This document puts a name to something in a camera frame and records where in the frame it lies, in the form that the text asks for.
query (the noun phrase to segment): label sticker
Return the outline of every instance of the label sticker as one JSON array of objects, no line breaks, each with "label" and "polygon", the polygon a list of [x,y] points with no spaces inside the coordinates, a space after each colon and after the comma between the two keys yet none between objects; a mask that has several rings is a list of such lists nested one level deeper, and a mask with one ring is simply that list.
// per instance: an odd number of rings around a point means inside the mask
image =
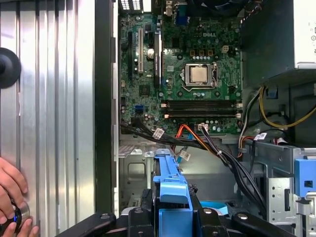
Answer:
[{"label": "label sticker", "polygon": [[283,143],[287,143],[283,138],[278,138],[277,140],[276,140],[276,144],[278,145],[279,143],[281,143],[281,142],[283,142]]},{"label": "label sticker", "polygon": [[264,140],[266,138],[267,133],[261,133],[258,140]]},{"label": "label sticker", "polygon": [[258,134],[257,136],[255,136],[255,138],[253,139],[254,141],[257,141],[260,137],[260,134]]},{"label": "label sticker", "polygon": [[153,133],[153,138],[160,139],[164,134],[164,130],[161,128],[157,128],[156,131]]},{"label": "label sticker", "polygon": [[189,161],[191,154],[187,153],[186,151],[181,151],[179,154],[179,157],[185,159],[186,161]]}]

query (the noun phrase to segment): pcie slot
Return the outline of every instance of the pcie slot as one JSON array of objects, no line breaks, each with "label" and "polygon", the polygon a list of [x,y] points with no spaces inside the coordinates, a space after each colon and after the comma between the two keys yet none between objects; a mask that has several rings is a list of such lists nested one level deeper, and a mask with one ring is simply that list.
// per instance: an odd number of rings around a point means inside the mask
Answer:
[{"label": "pcie slot", "polygon": [[161,104],[162,108],[171,110],[203,109],[212,110],[218,108],[236,108],[240,104],[231,100],[167,100]]},{"label": "pcie slot", "polygon": [[127,48],[127,73],[130,80],[133,79],[133,33],[128,32],[128,48]]},{"label": "pcie slot", "polygon": [[144,72],[144,30],[138,29],[138,73]]},{"label": "pcie slot", "polygon": [[161,32],[155,32],[154,51],[154,87],[155,89],[160,89],[162,54]]},{"label": "pcie slot", "polygon": [[237,111],[167,111],[165,119],[176,118],[239,118]]}]

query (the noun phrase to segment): cpu socket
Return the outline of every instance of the cpu socket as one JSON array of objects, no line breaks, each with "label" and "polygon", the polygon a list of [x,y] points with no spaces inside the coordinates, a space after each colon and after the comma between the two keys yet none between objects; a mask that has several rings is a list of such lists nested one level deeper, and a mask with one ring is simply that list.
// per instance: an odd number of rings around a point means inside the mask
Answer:
[{"label": "cpu socket", "polygon": [[214,70],[216,64],[186,64],[185,87],[215,87]]}]

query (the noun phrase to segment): ram slot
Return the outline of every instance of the ram slot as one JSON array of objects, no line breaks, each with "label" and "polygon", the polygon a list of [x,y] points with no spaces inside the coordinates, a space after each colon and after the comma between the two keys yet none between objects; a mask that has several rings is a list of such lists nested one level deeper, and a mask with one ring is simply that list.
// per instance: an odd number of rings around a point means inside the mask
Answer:
[{"label": "ram slot", "polygon": [[138,73],[144,73],[144,30],[138,29]]},{"label": "ram slot", "polygon": [[133,79],[133,33],[128,32],[128,48],[127,48],[127,73],[130,80]]},{"label": "ram slot", "polygon": [[170,110],[191,110],[191,109],[234,109],[238,105],[232,100],[166,100],[161,104],[162,108]]},{"label": "ram slot", "polygon": [[182,118],[238,118],[239,113],[234,110],[227,111],[167,111],[164,114],[165,119],[182,119]]}]

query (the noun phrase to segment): green circuit board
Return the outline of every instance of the green circuit board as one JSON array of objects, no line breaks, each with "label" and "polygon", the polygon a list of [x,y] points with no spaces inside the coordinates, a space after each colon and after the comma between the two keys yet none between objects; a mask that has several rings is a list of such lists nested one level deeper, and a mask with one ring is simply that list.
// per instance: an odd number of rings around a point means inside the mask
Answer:
[{"label": "green circuit board", "polygon": [[[154,61],[149,32],[157,30],[157,19],[151,14],[125,15],[120,19],[120,119],[130,122],[135,116],[135,106],[143,105],[143,121],[150,129],[163,128],[174,134],[180,123],[191,126],[202,122],[209,124],[210,134],[237,134],[237,118],[164,118],[161,102],[164,100],[241,100],[241,63],[239,53],[239,20],[217,21],[190,18],[185,26],[176,25],[173,18],[163,17],[162,80],[161,88],[154,87]],[[138,45],[139,29],[143,29],[142,48]],[[127,48],[132,40],[132,55]],[[140,50],[144,53],[143,73],[139,73]],[[187,64],[216,65],[216,88],[185,88],[183,72]]]}]

